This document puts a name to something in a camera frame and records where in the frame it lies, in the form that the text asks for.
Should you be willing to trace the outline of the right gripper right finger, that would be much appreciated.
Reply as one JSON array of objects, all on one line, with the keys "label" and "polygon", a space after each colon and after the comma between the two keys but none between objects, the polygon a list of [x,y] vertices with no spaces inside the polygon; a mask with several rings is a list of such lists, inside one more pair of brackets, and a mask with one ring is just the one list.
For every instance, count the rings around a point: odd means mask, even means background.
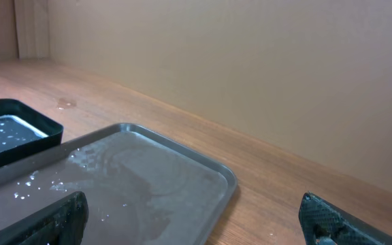
[{"label": "right gripper right finger", "polygon": [[392,245],[392,236],[311,192],[302,197],[298,217],[306,245]]}]

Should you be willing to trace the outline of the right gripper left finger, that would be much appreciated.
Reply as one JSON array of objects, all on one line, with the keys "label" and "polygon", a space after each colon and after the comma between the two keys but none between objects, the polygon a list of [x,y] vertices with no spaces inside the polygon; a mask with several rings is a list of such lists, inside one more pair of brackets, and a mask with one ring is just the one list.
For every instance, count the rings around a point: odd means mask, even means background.
[{"label": "right gripper left finger", "polygon": [[88,214],[86,195],[76,191],[0,230],[0,245],[80,245]]}]

